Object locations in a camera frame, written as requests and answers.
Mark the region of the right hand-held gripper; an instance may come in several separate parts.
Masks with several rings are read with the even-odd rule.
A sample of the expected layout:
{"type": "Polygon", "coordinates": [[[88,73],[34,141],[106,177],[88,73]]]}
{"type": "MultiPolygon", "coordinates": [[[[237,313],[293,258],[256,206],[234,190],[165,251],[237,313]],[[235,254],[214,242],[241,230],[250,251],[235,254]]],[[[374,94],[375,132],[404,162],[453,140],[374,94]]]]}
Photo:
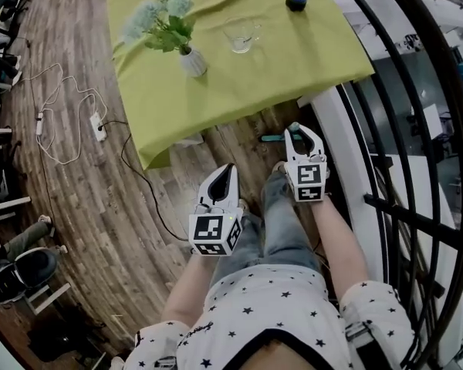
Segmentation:
{"type": "Polygon", "coordinates": [[[289,129],[284,131],[286,176],[294,199],[298,203],[322,201],[327,179],[327,161],[323,141],[306,126],[300,126],[297,133],[302,138],[307,151],[306,155],[299,155],[296,152],[294,133],[289,129]]]}

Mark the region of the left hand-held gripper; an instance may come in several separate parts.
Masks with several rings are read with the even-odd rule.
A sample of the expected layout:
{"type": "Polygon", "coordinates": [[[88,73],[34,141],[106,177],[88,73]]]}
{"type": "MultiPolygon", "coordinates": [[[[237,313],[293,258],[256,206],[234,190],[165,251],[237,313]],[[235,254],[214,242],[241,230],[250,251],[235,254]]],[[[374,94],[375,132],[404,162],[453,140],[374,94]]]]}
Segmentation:
{"type": "Polygon", "coordinates": [[[198,205],[189,216],[189,242],[202,256],[230,256],[242,233],[243,209],[238,205],[238,171],[228,163],[200,185],[198,205]]]}

